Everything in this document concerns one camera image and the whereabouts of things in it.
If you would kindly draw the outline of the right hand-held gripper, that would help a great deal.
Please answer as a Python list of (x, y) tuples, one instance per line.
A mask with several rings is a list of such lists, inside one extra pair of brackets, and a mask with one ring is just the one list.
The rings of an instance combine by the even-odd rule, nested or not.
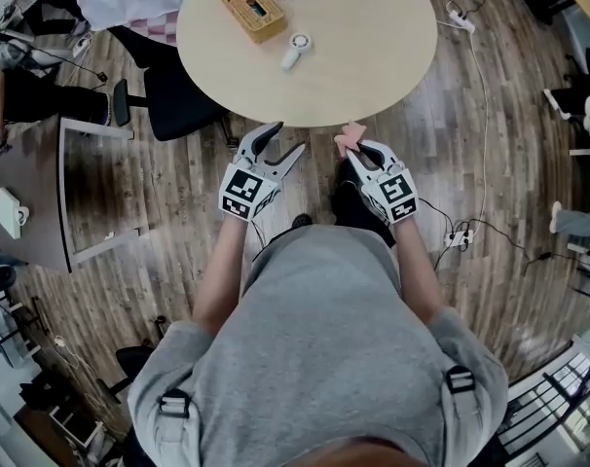
[(418, 192), (406, 165), (386, 144), (364, 139), (360, 152), (376, 167), (370, 169), (358, 153), (346, 151), (348, 160), (362, 182), (361, 192), (372, 209), (389, 224), (396, 224), (418, 211)]

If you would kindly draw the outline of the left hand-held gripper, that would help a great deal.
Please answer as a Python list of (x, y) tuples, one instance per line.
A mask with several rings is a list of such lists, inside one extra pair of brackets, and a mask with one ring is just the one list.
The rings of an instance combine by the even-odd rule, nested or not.
[(258, 162), (258, 157), (282, 127), (283, 122), (258, 126), (240, 141), (239, 155), (228, 165), (221, 182), (220, 210), (250, 222), (275, 200), (280, 181), (306, 150), (306, 144), (300, 143), (277, 162)]

